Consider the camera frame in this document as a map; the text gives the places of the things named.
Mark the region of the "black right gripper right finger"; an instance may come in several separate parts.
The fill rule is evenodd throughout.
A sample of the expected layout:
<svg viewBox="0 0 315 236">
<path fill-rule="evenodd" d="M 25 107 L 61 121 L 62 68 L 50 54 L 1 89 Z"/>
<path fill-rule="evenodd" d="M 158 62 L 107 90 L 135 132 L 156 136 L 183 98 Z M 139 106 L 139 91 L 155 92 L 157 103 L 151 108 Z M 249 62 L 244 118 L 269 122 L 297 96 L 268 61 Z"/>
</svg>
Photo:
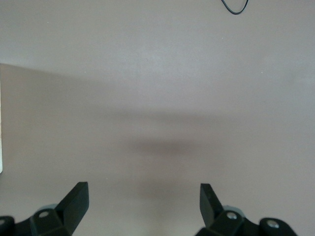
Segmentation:
<svg viewBox="0 0 315 236">
<path fill-rule="evenodd" d="M 251 222 L 237 207 L 223 206 L 210 184 L 200 185 L 199 208 L 205 224 L 198 236 L 295 236 L 297 233 L 277 218 Z"/>
</svg>

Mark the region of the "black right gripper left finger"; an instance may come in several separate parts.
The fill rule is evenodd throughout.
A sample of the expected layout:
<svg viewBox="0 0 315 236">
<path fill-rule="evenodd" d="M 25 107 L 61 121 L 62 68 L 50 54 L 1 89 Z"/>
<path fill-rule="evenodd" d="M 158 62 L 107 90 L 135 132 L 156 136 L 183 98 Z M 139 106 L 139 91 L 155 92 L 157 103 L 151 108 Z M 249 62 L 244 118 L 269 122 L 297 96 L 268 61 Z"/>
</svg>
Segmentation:
<svg viewBox="0 0 315 236">
<path fill-rule="evenodd" d="M 56 205 L 40 208 L 16 223 L 12 216 L 0 217 L 2 236 L 71 236 L 89 208 L 89 186 L 77 183 Z"/>
</svg>

